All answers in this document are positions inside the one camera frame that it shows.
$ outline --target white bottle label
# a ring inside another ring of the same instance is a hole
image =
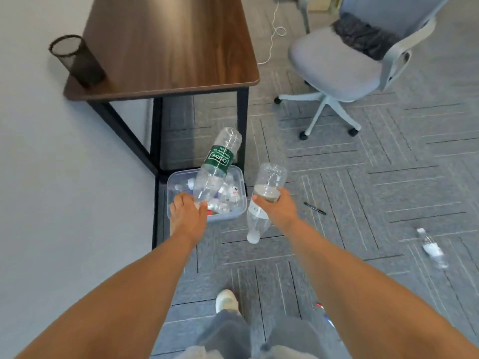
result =
[[[235,186],[230,186],[230,196],[231,197],[237,197],[240,196],[240,193],[238,192],[238,188]]]
[[[260,219],[269,219],[266,211],[261,209],[253,200],[249,203],[248,211]]]

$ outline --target green bottle label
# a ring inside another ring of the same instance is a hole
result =
[[[205,164],[213,165],[226,174],[234,157],[233,153],[224,146],[213,145],[205,160]]]

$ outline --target sneaker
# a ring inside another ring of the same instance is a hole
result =
[[[240,314],[238,300],[230,289],[224,289],[216,296],[216,313],[221,310],[234,310]]]

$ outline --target black mesh cup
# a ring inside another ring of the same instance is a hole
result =
[[[85,88],[100,83],[105,71],[79,35],[65,35],[54,40],[48,48],[70,74]]]

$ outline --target chair seat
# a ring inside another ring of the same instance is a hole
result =
[[[342,102],[379,87],[382,64],[345,45],[331,27],[295,41],[289,59],[309,84]]]

